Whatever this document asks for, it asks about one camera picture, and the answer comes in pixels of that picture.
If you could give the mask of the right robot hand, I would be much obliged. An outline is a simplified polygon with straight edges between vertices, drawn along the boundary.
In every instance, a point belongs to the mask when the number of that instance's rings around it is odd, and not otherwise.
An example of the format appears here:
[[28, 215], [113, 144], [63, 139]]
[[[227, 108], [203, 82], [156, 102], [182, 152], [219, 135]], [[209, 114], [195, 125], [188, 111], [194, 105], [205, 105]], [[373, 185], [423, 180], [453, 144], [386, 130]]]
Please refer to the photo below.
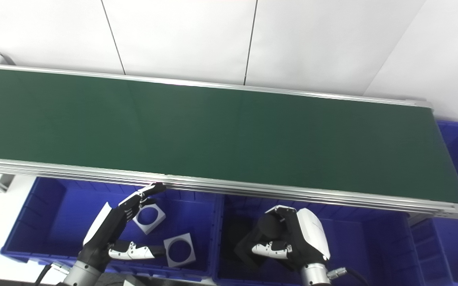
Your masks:
[[320, 219], [307, 208], [277, 205], [258, 220], [245, 246], [252, 259], [276, 259], [291, 271], [327, 266], [331, 254]]

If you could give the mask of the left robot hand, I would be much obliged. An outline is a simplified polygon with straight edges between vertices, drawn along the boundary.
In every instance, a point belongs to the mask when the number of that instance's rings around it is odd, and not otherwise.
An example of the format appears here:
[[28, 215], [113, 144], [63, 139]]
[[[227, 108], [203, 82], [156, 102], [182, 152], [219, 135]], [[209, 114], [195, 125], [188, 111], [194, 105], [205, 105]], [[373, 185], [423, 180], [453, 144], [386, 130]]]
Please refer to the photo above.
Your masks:
[[155, 182], [142, 187], [112, 208], [106, 203], [91, 224], [82, 243], [78, 262], [86, 269], [104, 272], [112, 259], [141, 260], [164, 256], [161, 245], [142, 245], [120, 240], [127, 223], [132, 221], [144, 206], [155, 201], [152, 195], [166, 190], [164, 183]]

